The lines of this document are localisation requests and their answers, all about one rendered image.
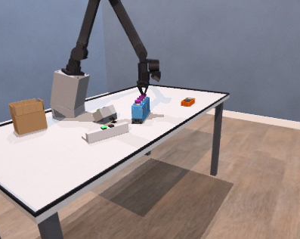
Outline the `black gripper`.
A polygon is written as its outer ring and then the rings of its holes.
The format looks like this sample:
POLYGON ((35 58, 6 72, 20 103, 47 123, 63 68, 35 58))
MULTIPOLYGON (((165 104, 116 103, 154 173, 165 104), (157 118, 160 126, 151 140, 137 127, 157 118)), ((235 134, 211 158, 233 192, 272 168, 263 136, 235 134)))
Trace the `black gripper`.
POLYGON ((137 87, 138 87, 138 90, 139 92, 141 93, 141 95, 144 95, 146 94, 147 92, 147 89, 148 89, 148 86, 149 86, 149 81, 143 81, 143 78, 142 78, 142 73, 147 73, 147 71, 144 71, 144 72, 138 72, 138 81, 137 81, 137 87), (145 88, 145 91, 143 93, 143 90, 142 88, 145 88))

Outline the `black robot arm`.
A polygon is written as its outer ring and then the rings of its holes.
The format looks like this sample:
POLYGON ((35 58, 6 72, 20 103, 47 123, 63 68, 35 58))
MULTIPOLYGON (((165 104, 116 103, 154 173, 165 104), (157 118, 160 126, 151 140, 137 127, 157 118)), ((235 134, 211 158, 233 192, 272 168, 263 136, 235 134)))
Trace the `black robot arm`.
MULTIPOLYGON (((88 6, 85 12, 82 28, 77 39, 76 47, 72 49, 69 63, 66 65, 66 69, 61 68, 61 72, 68 76, 84 76, 85 73, 81 71, 81 61, 88 58, 88 40, 91 35, 91 30, 96 17, 97 9, 101 0, 89 0, 88 6), (72 57, 71 57, 72 56, 72 57)), ((147 71, 147 64, 149 64, 149 72, 142 73, 143 81, 150 80, 150 74, 152 79, 157 82, 160 81, 161 71, 159 71, 159 60, 157 59, 146 59, 147 50, 144 47, 141 39, 139 38, 125 8, 123 7, 121 0, 109 0, 116 16, 119 18, 125 33, 129 37, 129 40, 135 50, 136 55, 139 58, 138 71, 147 71), (145 63, 142 63, 146 61, 145 63), (159 73, 160 72, 160 73, 159 73)))

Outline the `small brown cardboard box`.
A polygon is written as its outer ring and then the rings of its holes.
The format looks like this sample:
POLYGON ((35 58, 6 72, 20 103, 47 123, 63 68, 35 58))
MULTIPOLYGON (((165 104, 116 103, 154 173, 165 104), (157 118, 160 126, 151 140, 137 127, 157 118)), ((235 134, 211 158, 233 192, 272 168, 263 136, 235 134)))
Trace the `small brown cardboard box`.
POLYGON ((36 99, 34 98, 10 104, 9 108, 14 130, 18 135, 48 127, 42 100, 38 99, 36 103, 36 99))

